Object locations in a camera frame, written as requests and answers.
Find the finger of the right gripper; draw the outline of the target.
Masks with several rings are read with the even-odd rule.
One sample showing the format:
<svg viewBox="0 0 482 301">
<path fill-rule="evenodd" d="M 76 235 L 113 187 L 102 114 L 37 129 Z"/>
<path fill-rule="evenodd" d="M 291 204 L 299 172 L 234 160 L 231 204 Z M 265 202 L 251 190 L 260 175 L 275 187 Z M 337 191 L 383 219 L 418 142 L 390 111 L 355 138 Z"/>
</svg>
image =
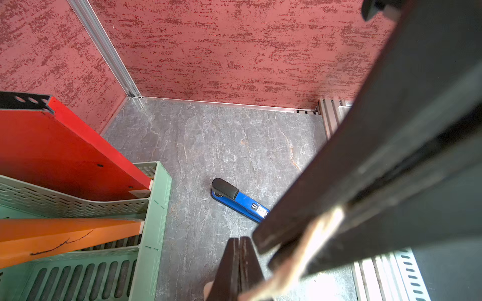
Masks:
<svg viewBox="0 0 482 301">
<path fill-rule="evenodd" d="M 408 1 L 353 107 L 256 228 L 290 242 L 481 103 L 481 2 Z"/>
<path fill-rule="evenodd" d="M 481 125 L 454 124 L 424 149 L 433 151 L 428 160 L 357 199 L 308 274 L 405 247 L 481 236 Z"/>
</svg>

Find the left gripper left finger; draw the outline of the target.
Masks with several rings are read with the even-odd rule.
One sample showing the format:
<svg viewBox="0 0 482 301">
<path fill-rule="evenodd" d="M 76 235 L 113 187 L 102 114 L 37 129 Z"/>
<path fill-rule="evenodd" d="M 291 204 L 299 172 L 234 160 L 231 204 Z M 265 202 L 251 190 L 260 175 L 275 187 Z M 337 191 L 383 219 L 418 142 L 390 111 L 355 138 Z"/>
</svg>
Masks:
<svg viewBox="0 0 482 301">
<path fill-rule="evenodd" d="M 217 274 L 206 300 L 238 300 L 240 265 L 240 243 L 238 238 L 230 238 L 225 247 Z"/>
</svg>

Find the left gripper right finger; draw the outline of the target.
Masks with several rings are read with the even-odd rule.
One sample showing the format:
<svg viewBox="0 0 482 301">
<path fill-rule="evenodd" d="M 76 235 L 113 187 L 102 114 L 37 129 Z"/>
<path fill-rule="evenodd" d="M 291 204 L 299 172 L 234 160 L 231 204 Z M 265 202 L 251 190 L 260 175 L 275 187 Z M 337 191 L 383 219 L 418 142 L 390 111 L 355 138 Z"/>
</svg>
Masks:
<svg viewBox="0 0 482 301">
<path fill-rule="evenodd" d="M 251 238 L 240 237 L 239 248 L 238 296 L 241 296 L 262 283 L 265 278 Z"/>
</svg>

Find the beige cloth soil bag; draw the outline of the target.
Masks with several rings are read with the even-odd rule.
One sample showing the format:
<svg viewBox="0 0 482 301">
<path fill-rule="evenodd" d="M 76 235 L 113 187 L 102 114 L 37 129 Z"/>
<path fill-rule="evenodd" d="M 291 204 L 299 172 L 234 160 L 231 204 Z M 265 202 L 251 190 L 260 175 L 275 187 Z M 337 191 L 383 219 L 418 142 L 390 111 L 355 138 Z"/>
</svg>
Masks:
<svg viewBox="0 0 482 301">
<path fill-rule="evenodd" d="M 282 262 L 271 278 L 265 279 L 255 288 L 238 296 L 238 300 L 273 300 L 289 292 L 305 274 L 309 263 L 339 229 L 344 217 L 344 209 L 336 206 L 314 219 L 306 228 L 293 253 Z M 204 287 L 205 300 L 212 285 L 213 281 Z"/>
</svg>

